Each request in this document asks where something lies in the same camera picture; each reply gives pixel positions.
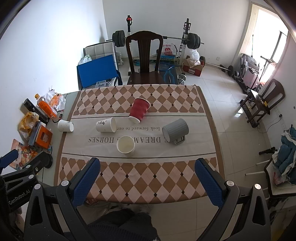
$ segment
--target red ribbed paper cup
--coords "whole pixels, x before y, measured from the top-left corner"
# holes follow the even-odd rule
[[[148,100],[142,98],[136,98],[133,102],[133,106],[131,108],[131,112],[129,115],[129,120],[136,124],[139,124],[146,114],[147,110],[150,107],[150,103]]]

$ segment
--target dining table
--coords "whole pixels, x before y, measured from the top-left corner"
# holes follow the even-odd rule
[[[100,173],[87,196],[92,201],[157,204],[206,196],[194,171],[198,158],[225,178],[218,133],[199,86],[121,85],[64,96],[62,118],[74,124],[74,131],[59,132],[52,121],[46,126],[53,133],[53,165],[39,173],[43,183],[71,180],[92,157],[100,161]],[[128,119],[135,98],[150,103],[139,124]],[[96,123],[111,117],[116,132],[98,132]],[[189,134],[176,145],[165,140],[162,127],[180,118]],[[134,139],[133,156],[117,150],[122,136]]]

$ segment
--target gray mug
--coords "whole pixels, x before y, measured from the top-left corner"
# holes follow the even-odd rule
[[[179,144],[185,141],[185,135],[189,133],[189,127],[183,119],[178,119],[163,127],[163,135],[168,142]]]

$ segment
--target red cardboard box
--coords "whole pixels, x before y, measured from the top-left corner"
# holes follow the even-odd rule
[[[188,58],[190,58],[190,57],[187,55],[187,56],[186,56],[186,59],[185,59],[184,62],[183,62],[183,70],[184,70],[185,72],[188,72],[188,73],[194,74],[194,75],[196,75],[196,76],[200,76],[201,73],[202,73],[202,69],[203,69],[203,67],[204,67],[204,62],[203,62],[203,60],[200,60],[200,63],[201,63],[201,64],[198,64],[198,65],[196,65],[196,66],[194,66],[194,67],[192,67],[192,68],[189,68],[189,64],[188,64],[188,61],[187,61]]]

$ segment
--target yellow plastic bag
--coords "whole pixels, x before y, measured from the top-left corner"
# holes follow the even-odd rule
[[[29,140],[31,131],[36,123],[39,120],[39,115],[34,112],[28,112],[19,124],[19,132],[26,139]]]

